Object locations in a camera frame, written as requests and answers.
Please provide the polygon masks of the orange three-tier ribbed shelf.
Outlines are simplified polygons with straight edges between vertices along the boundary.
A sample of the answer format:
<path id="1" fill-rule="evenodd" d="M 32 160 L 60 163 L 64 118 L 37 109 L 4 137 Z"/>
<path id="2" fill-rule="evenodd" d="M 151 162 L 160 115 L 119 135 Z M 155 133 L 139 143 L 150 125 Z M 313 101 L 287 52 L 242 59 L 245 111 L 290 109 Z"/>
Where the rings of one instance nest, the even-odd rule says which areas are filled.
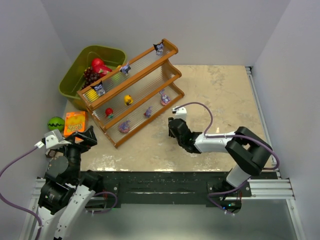
<path id="1" fill-rule="evenodd" d="M 121 77 L 117 84 L 112 82 L 112 76 L 120 71 L 117 68 L 94 82 L 93 85 L 102 81 L 106 92 L 95 101 L 89 102 L 85 96 L 86 92 L 92 89 L 90 86 L 77 92 L 97 127 L 115 148 L 118 148 L 175 105 L 185 95 L 175 85 L 175 81 L 182 77 L 182 73 L 170 62 L 170 58 L 176 55 L 179 50 L 169 40 L 164 38 L 161 41 L 164 44 L 162 55 L 156 55 L 154 46 L 151 46 L 129 60 L 131 70 L 128 75 L 120 72 Z M 171 99 L 167 105 L 161 104 L 159 92 L 162 89 Z M 125 105 L 125 95 L 130 95 L 133 98 L 131 105 Z M 147 118 L 144 116 L 144 112 L 149 106 L 152 106 L 152 114 Z M 113 118 L 106 117 L 105 110 L 107 108 L 113 109 Z M 130 131 L 121 133 L 118 131 L 118 126 L 126 120 L 130 120 Z"/>

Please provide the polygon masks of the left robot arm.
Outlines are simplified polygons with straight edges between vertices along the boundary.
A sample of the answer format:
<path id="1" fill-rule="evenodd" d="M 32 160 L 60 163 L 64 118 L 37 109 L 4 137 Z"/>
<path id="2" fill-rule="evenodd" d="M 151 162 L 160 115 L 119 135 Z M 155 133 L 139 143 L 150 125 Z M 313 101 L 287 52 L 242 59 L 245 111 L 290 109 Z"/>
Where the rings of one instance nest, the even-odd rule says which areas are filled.
<path id="1" fill-rule="evenodd" d="M 65 240 L 89 200 L 103 187 L 103 177 L 88 170 L 81 173 L 81 155 L 96 146 L 92 126 L 64 137 L 54 129 L 41 142 L 47 150 L 61 153 L 50 161 L 40 190 L 38 240 Z"/>

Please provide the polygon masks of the black figure toy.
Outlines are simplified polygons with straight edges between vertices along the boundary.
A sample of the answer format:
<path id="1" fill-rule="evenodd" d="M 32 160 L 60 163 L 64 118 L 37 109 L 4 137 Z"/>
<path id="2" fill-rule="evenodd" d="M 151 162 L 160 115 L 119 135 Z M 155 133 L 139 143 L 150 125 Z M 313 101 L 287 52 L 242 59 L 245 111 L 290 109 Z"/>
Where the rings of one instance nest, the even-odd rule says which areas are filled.
<path id="1" fill-rule="evenodd" d="M 155 54 L 157 56 L 161 56 L 163 54 L 164 51 L 164 42 L 161 41 L 158 44 L 153 44 L 154 50 L 155 50 Z"/>

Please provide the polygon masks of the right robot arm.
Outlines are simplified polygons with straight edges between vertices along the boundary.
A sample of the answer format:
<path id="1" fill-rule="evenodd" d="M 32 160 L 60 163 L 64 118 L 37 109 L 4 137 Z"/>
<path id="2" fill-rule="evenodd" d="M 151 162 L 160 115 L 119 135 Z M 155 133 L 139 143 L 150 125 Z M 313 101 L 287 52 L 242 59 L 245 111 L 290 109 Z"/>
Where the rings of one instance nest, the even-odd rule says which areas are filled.
<path id="1" fill-rule="evenodd" d="M 104 142 L 97 143 L 84 155 L 83 170 L 108 171 L 108 160 L 120 160 L 127 170 L 172 171 L 174 166 L 187 170 L 191 157 L 200 154 L 227 153 L 235 166 L 227 175 L 226 186 L 238 188 L 244 181 L 259 176 L 273 154 L 272 148 L 251 132 L 239 127 L 225 134 L 191 131 L 185 117 L 168 119 L 168 137 L 164 133 L 138 136 L 123 148 L 112 150 Z"/>

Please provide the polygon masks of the purple bunny pink base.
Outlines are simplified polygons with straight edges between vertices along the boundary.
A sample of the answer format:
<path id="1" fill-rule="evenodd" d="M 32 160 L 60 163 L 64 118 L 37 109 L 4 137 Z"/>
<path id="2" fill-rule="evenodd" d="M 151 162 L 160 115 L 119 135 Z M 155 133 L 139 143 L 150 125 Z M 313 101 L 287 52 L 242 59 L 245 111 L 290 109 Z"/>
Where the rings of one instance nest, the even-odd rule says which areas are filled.
<path id="1" fill-rule="evenodd" d="M 170 98 L 168 95 L 165 94 L 165 90 L 164 90 L 164 89 L 162 89 L 162 90 L 159 92 L 159 94 L 160 94 L 160 97 L 161 97 L 160 103 L 161 103 L 163 106 L 166 106 L 166 105 L 168 105 L 168 104 L 171 102 L 171 98 Z"/>

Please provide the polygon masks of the yellow duck toy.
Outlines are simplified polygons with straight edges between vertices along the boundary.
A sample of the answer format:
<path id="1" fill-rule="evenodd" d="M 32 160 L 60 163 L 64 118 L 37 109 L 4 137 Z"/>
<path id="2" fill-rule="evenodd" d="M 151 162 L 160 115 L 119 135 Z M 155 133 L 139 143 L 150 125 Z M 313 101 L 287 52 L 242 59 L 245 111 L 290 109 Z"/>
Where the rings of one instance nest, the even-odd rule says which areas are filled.
<path id="1" fill-rule="evenodd" d="M 133 98 L 129 94 L 124 96 L 124 104 L 126 106 L 130 106 L 133 102 Z"/>

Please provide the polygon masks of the purple figure pink donut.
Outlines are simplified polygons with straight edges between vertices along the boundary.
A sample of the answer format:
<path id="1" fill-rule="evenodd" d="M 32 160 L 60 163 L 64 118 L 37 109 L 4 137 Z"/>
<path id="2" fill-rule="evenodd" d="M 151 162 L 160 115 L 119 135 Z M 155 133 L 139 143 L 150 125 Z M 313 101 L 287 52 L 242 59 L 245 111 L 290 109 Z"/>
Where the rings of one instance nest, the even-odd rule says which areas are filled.
<path id="1" fill-rule="evenodd" d="M 130 122 L 131 122 L 130 120 L 126 120 L 126 121 L 120 123 L 118 125 L 118 131 L 120 133 L 127 134 L 131 129 Z"/>

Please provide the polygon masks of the purple bunny red bow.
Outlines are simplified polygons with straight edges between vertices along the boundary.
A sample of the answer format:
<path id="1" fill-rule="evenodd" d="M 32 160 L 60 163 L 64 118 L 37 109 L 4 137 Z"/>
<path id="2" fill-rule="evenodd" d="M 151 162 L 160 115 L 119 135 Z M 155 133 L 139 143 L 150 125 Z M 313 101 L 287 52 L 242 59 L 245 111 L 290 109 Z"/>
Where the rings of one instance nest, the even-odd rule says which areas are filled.
<path id="1" fill-rule="evenodd" d="M 152 106 L 149 106 L 143 114 L 146 118 L 149 118 L 152 115 Z"/>

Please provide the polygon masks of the red heart toy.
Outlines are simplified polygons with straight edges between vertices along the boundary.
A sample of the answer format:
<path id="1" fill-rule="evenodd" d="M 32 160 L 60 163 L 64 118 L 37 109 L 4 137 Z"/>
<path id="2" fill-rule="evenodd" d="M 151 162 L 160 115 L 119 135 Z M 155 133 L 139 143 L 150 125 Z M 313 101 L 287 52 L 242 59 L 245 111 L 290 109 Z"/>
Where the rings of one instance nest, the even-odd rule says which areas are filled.
<path id="1" fill-rule="evenodd" d="M 114 111 L 112 108 L 108 107 L 105 109 L 105 115 L 107 118 L 112 119 L 114 117 Z"/>

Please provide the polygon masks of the brown object by left arm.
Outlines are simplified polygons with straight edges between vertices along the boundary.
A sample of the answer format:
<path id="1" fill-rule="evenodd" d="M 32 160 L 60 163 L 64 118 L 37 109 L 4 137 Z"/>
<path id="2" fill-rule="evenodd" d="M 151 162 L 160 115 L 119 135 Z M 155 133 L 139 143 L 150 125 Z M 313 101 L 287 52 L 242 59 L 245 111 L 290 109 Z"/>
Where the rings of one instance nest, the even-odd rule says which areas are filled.
<path id="1" fill-rule="evenodd" d="M 45 152 L 45 156 L 48 159 L 52 159 L 57 155 L 57 153 L 58 152 L 56 150 L 54 150 L 54 149 L 47 149 L 46 152 Z"/>

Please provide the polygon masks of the purple figure dark wings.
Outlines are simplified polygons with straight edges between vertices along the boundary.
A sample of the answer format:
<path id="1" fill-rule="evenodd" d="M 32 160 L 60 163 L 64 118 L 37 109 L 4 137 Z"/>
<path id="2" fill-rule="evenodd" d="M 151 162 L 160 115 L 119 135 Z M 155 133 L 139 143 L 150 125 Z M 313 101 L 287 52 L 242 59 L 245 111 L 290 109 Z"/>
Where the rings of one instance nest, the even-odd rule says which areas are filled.
<path id="1" fill-rule="evenodd" d="M 129 74 L 129 71 L 131 70 L 130 63 L 127 62 L 125 65 L 121 66 L 119 71 L 123 73 L 125 76 Z"/>

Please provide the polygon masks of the black-headed purple striped figure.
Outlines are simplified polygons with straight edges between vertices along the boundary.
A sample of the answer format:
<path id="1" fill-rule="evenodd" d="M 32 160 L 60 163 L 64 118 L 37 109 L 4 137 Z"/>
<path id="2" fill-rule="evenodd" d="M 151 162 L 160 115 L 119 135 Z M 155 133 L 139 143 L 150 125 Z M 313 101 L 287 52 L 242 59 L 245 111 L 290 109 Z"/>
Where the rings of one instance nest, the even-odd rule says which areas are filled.
<path id="1" fill-rule="evenodd" d="M 99 97 L 103 96 L 106 93 L 102 81 L 100 81 L 98 84 L 92 85 L 91 88 Z"/>

